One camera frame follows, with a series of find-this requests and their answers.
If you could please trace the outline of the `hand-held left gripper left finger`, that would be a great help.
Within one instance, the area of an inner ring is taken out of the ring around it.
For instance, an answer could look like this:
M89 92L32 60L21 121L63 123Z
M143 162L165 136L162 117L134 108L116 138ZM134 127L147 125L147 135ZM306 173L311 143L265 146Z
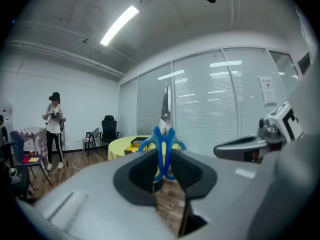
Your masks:
M90 165L34 205L18 207L46 240L173 240L151 186L157 153L138 152Z

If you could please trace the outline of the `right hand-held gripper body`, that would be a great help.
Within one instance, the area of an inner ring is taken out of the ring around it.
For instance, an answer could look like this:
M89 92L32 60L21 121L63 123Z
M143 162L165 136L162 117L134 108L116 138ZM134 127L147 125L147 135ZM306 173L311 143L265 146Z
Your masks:
M302 126L287 99L284 99L258 123L257 134L267 144L270 152L279 151L286 144L298 140Z

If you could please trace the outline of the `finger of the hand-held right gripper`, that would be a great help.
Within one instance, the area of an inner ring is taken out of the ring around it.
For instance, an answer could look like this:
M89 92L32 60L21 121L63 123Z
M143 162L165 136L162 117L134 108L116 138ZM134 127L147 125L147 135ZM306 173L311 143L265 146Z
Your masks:
M266 148L266 141L257 135L240 137L214 147L213 153L219 159L252 162L259 158L260 150Z

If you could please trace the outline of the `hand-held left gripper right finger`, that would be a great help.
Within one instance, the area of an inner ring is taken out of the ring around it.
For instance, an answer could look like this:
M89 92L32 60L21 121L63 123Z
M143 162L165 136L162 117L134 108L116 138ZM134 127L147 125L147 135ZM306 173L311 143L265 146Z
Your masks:
M275 239L269 194L277 158L272 152L257 164L174 150L171 169L185 194L179 238Z

